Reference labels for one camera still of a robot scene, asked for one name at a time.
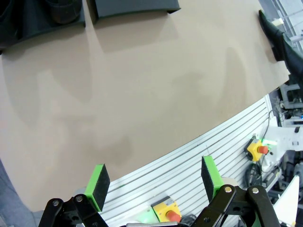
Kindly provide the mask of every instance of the table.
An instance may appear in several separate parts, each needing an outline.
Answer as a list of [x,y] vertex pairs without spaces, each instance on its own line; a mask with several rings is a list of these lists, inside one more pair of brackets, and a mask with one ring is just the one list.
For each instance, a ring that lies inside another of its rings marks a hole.
[[95,164],[120,178],[221,124],[287,80],[257,0],[180,0],[174,14],[109,18],[8,49],[0,157],[33,211],[69,199]]

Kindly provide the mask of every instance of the red button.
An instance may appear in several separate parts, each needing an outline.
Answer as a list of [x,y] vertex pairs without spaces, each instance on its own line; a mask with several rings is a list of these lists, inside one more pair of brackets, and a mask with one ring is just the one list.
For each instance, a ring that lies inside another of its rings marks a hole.
[[166,213],[166,217],[170,221],[176,221],[176,222],[181,221],[180,215],[177,214],[176,212],[172,211],[172,210],[170,210],[169,212]]
[[267,146],[258,147],[258,153],[266,155],[268,153],[268,147]]

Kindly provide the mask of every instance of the beige board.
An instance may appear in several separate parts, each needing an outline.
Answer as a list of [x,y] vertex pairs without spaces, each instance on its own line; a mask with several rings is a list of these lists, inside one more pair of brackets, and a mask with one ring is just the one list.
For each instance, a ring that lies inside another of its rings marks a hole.
[[111,180],[224,122],[287,80],[258,0],[179,0],[9,48],[0,67],[0,155],[33,211]]

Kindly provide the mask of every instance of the gray floor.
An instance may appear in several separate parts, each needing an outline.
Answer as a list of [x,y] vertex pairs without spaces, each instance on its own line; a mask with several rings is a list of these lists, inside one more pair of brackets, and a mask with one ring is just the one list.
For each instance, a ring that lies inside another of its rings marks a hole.
[[[259,0],[267,16],[278,18],[271,0]],[[0,160],[0,227],[37,227],[42,212],[32,213],[23,205]]]

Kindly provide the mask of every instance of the grooved metal surface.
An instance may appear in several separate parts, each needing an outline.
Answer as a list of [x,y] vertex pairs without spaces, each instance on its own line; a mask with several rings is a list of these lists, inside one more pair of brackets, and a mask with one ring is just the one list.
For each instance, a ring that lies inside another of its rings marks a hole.
[[[101,212],[110,227],[125,225],[126,216],[140,206],[165,196],[174,199],[182,215],[195,214],[208,205],[201,178],[201,156],[212,155],[221,176],[232,177],[244,188],[249,165],[243,149],[255,134],[262,136],[271,105],[268,96],[184,146],[111,182]],[[238,217],[229,217],[232,226]]]

